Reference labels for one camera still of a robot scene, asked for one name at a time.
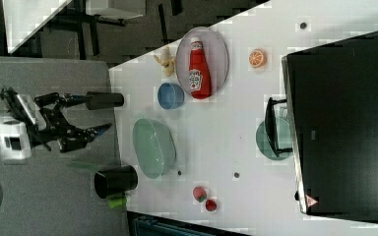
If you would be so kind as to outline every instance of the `green plate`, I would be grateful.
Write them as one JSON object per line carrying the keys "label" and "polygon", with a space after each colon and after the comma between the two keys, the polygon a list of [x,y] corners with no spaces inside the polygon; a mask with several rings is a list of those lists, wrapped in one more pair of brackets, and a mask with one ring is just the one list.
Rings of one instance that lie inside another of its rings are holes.
{"label": "green plate", "polygon": [[133,129],[133,145],[143,173],[156,179],[166,173],[176,159],[168,127],[151,119],[140,119]]}
{"label": "green plate", "polygon": [[[276,124],[278,127],[278,140],[279,140],[279,148],[291,148],[291,137],[290,137],[290,127],[289,124],[282,118],[276,118]],[[259,148],[260,152],[264,154],[267,158],[271,160],[284,160],[290,156],[292,153],[281,153],[279,157],[275,155],[272,148],[270,147],[265,122],[263,121],[259,128],[256,131],[256,144]]]}

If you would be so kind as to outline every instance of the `ketchup bottle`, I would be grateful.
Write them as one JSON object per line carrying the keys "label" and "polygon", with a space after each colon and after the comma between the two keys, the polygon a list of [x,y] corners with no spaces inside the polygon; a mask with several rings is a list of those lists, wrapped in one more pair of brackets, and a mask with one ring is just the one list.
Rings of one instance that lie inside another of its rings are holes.
{"label": "ketchup bottle", "polygon": [[211,96],[211,77],[199,37],[191,38],[189,84],[192,96],[205,99]]}

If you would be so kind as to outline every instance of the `black cylinder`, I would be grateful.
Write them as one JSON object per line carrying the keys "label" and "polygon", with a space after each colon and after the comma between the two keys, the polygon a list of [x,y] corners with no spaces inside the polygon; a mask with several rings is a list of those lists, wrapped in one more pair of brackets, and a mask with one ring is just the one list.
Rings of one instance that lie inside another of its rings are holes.
{"label": "black cylinder", "polygon": [[124,104],[124,96],[121,93],[88,91],[87,96],[92,98],[86,103],[89,110],[118,107]]}
{"label": "black cylinder", "polygon": [[125,191],[133,190],[137,184],[137,172],[130,165],[99,171],[94,176],[94,189],[102,199],[116,197]]}

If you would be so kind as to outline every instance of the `black mug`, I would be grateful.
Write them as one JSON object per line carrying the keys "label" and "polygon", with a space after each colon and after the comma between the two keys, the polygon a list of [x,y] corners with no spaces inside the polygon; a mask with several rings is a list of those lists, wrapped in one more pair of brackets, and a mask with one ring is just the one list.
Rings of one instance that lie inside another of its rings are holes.
{"label": "black mug", "polygon": [[120,197],[125,191],[135,189],[137,185],[137,172],[130,165],[99,171],[94,175],[94,189],[102,199]]}

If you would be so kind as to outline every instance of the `red triangle sticker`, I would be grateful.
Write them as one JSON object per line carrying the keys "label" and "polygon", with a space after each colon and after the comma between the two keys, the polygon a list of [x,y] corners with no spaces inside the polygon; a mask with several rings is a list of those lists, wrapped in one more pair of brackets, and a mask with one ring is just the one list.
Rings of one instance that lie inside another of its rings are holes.
{"label": "red triangle sticker", "polygon": [[308,207],[312,207],[312,206],[318,204],[318,201],[312,199],[311,197],[309,197],[307,195],[305,195],[305,197],[306,197],[306,204],[308,205]]}

